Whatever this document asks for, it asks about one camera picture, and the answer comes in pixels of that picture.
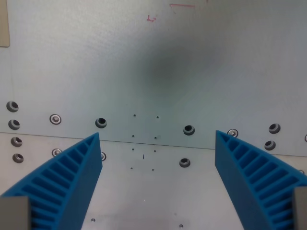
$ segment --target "beige panel edge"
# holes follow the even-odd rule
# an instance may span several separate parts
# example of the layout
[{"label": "beige panel edge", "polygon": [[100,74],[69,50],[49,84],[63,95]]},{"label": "beige panel edge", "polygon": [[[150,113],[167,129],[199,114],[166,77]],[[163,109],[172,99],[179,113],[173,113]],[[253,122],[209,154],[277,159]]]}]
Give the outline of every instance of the beige panel edge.
[{"label": "beige panel edge", "polygon": [[6,0],[0,0],[0,46],[10,46],[8,7]]}]

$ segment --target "bolt head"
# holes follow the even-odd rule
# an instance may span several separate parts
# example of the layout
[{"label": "bolt head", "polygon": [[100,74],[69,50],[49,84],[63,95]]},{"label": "bolt head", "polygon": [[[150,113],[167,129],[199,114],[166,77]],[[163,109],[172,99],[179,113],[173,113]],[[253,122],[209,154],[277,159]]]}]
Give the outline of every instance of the bolt head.
[{"label": "bolt head", "polygon": [[238,131],[236,129],[230,129],[228,132],[227,132],[228,135],[231,135],[233,136],[234,138],[236,138],[238,136]]}]

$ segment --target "red marking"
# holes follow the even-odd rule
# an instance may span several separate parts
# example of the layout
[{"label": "red marking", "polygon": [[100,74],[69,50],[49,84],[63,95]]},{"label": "red marking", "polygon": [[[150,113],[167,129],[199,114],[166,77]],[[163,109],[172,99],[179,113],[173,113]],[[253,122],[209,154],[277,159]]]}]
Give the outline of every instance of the red marking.
[{"label": "red marking", "polygon": [[172,6],[184,6],[184,7],[195,7],[195,5],[185,5],[185,4],[169,4],[170,7]]},{"label": "red marking", "polygon": [[156,18],[153,18],[153,20],[150,20],[150,19],[149,19],[149,15],[148,15],[147,20],[150,21],[150,22],[154,22],[154,21],[157,20],[157,19],[156,19]]}]

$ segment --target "metal plate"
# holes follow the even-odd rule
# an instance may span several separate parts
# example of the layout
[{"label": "metal plate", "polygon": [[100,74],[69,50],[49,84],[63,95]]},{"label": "metal plate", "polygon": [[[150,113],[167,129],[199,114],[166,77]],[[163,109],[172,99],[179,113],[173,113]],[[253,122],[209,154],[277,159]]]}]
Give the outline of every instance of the metal plate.
[{"label": "metal plate", "polygon": [[[0,133],[0,194],[78,139]],[[243,230],[214,166],[214,151],[101,141],[103,169],[82,230]],[[20,164],[13,154],[22,154]],[[179,161],[191,165],[181,168]],[[307,172],[307,158],[278,156]]]},{"label": "metal plate", "polygon": [[215,130],[235,128],[257,147],[272,139],[274,153],[307,155],[306,9],[305,0],[11,0],[0,131],[214,149]]}]

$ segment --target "screw hole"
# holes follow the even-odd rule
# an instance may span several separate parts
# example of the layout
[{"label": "screw hole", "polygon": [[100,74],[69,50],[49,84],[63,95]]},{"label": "screw hole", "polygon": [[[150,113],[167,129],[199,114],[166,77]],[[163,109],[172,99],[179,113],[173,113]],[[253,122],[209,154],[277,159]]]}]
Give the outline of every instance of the screw hole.
[{"label": "screw hole", "polygon": [[276,143],[272,140],[265,142],[264,148],[268,151],[273,150],[276,147]]},{"label": "screw hole", "polygon": [[182,168],[187,168],[191,165],[191,162],[188,158],[182,158],[179,162],[179,165],[182,167]]},{"label": "screw hole", "polygon": [[24,161],[24,157],[21,154],[16,153],[13,155],[13,161],[16,163],[22,163]]},{"label": "screw hole", "polygon": [[16,102],[7,102],[6,104],[6,108],[12,112],[12,113],[15,113],[18,111],[19,107],[18,107],[18,104]]},{"label": "screw hole", "polygon": [[101,152],[101,161],[106,160],[106,154],[104,152]]},{"label": "screw hole", "polygon": [[272,124],[270,125],[269,127],[269,132],[272,133],[272,134],[276,134],[280,131],[280,125],[275,123],[275,124]]},{"label": "screw hole", "polygon": [[12,130],[18,130],[20,128],[20,124],[18,121],[16,120],[10,120],[9,121],[9,127],[12,129]]},{"label": "screw hole", "polygon": [[103,119],[103,118],[98,118],[98,119],[95,121],[95,125],[96,125],[98,128],[105,128],[105,127],[106,127],[106,120]]},{"label": "screw hole", "polygon": [[21,141],[20,138],[12,138],[11,144],[15,147],[20,147],[20,146],[22,146],[23,142]]},{"label": "screw hole", "polygon": [[183,133],[187,136],[193,135],[195,132],[195,128],[193,126],[185,126],[183,129]]}]

